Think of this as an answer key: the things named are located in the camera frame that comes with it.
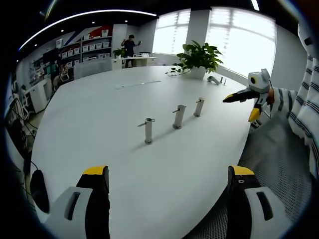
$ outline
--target oval conference table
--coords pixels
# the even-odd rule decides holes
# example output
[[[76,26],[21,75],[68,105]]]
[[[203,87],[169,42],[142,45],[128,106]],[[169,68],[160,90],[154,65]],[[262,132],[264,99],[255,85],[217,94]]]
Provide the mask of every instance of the oval conference table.
[[[209,212],[227,185],[247,139],[253,100],[222,103],[245,86],[169,77],[169,66],[87,76],[61,86],[47,106],[32,161],[50,205],[89,167],[108,165],[112,239],[177,239]],[[201,117],[193,115],[205,98]],[[185,105],[182,128],[172,127]],[[146,145],[145,118],[153,118]],[[44,222],[48,215],[36,207]]]

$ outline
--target white flower pot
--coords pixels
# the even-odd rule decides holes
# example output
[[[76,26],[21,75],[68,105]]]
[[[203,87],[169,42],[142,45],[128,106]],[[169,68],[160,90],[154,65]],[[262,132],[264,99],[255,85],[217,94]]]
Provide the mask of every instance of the white flower pot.
[[[205,76],[206,69],[205,67],[201,66],[199,68],[193,67],[190,71],[189,77],[193,79],[202,80]]]

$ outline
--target stainless steel peg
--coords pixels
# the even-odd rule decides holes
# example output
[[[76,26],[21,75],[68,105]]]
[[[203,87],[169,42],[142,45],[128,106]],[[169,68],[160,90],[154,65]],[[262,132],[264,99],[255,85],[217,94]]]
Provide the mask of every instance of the stainless steel peg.
[[[138,127],[145,125],[145,143],[151,144],[152,140],[152,123],[155,122],[155,119],[146,118],[145,123],[138,125]]]
[[[197,105],[196,105],[196,109],[195,109],[195,112],[194,112],[194,115],[196,117],[200,117],[200,113],[201,113],[201,110],[203,108],[204,101],[205,101],[205,99],[202,98],[202,97],[199,97],[198,101],[196,101]]]
[[[173,113],[176,113],[175,121],[174,121],[174,124],[173,124],[173,128],[174,129],[180,129],[181,128],[181,122],[182,122],[183,117],[184,117],[185,108],[186,108],[186,106],[179,105],[179,106],[177,106],[177,110],[173,111]]]

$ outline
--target window blind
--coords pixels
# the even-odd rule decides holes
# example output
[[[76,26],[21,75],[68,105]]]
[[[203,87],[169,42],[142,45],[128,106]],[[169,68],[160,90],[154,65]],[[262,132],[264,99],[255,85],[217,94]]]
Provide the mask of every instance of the window blind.
[[[154,35],[153,52],[178,54],[186,43],[190,9],[171,12],[159,17]]]
[[[271,74],[276,48],[273,19],[247,10],[213,7],[206,42],[223,54],[223,66],[248,77],[266,68]]]

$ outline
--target potted plant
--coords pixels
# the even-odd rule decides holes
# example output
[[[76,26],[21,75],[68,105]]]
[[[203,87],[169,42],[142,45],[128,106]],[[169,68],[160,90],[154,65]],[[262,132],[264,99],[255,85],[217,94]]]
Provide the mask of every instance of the potted plant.
[[[118,49],[113,51],[113,54],[115,55],[115,57],[117,59],[120,59],[121,56],[124,56],[124,53],[125,53],[125,49],[124,48],[118,48]]]
[[[215,72],[220,63],[223,63],[217,57],[222,55],[216,46],[210,46],[205,43],[200,46],[196,41],[193,44],[184,44],[184,53],[179,53],[180,63],[174,63],[170,74],[181,75],[190,71],[190,77],[203,79],[206,72]]]

